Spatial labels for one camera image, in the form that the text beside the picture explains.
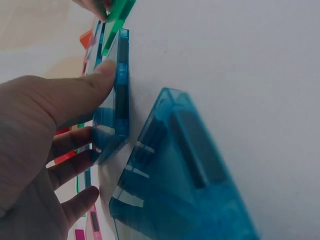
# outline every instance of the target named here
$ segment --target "white surface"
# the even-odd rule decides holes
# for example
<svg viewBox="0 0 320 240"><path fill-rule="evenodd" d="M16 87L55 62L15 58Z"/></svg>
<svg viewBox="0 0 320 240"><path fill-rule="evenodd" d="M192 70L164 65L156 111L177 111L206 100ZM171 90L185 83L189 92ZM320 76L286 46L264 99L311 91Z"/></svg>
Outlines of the white surface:
<svg viewBox="0 0 320 240"><path fill-rule="evenodd" d="M192 96L261 239L319 239L319 9L316 0L137 0L125 24L132 141L99 170L102 196L160 89L178 88ZM72 16L68 29L85 25ZM0 52L1 80L84 54L77 39L57 39L50 59L41 46Z"/></svg>

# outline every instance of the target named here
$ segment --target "finger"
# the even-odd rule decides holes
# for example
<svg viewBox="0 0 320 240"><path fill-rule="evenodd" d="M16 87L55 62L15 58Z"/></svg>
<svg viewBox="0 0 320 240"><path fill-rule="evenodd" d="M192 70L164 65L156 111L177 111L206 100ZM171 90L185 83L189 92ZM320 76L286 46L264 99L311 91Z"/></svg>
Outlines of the finger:
<svg viewBox="0 0 320 240"><path fill-rule="evenodd" d="M50 162L92 142L92 127L87 126L54 136L47 161Z"/></svg>
<svg viewBox="0 0 320 240"><path fill-rule="evenodd" d="M82 0L86 8L93 12L101 21L107 20L107 12L101 0Z"/></svg>
<svg viewBox="0 0 320 240"><path fill-rule="evenodd" d="M96 109L109 95L115 81L116 64L104 61L93 74L80 78L47 79L37 86L41 96L34 101L56 126Z"/></svg>
<svg viewBox="0 0 320 240"><path fill-rule="evenodd" d="M71 227L83 214L90 210L99 196L99 190L90 186L69 201L62 203L62 209Z"/></svg>
<svg viewBox="0 0 320 240"><path fill-rule="evenodd" d="M82 2L82 0L72 0L72 1L75 2L76 4L80 5L84 9L87 9L87 6Z"/></svg>
<svg viewBox="0 0 320 240"><path fill-rule="evenodd" d="M53 189L56 190L92 166L92 150L83 151L67 161L48 168Z"/></svg>
<svg viewBox="0 0 320 240"><path fill-rule="evenodd" d="M81 116L78 116L78 117L76 117L74 119L70 119L70 120L66 121L65 123L63 123L62 125L58 126L56 130L57 131L61 131L61 130L66 129L68 127L72 127L74 125L78 125L78 124L83 124L83 123L89 122L90 120L92 120L93 115L94 115L94 112L91 111L89 113L86 113L86 114L83 114Z"/></svg>

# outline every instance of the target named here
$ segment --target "orange magnetic tile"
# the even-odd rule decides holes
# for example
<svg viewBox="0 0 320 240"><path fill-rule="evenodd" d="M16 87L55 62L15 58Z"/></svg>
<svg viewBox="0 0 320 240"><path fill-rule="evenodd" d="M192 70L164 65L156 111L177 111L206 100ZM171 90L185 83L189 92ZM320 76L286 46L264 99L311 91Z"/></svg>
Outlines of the orange magnetic tile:
<svg viewBox="0 0 320 240"><path fill-rule="evenodd" d="M90 29L89 31L85 32L84 34L82 34L80 36L80 42L82 44L82 46L84 47L84 49L87 49L89 47L89 43L90 43L90 38L92 36L92 29Z"/></svg>
<svg viewBox="0 0 320 240"><path fill-rule="evenodd" d="M62 155L62 156L56 158L56 159L54 160L54 163L55 163L56 165L58 165L58 164L60 164L60 163L63 163L64 161L72 158L72 157L75 156L75 155L77 155L77 152L76 152L76 151L68 152L67 154Z"/></svg>

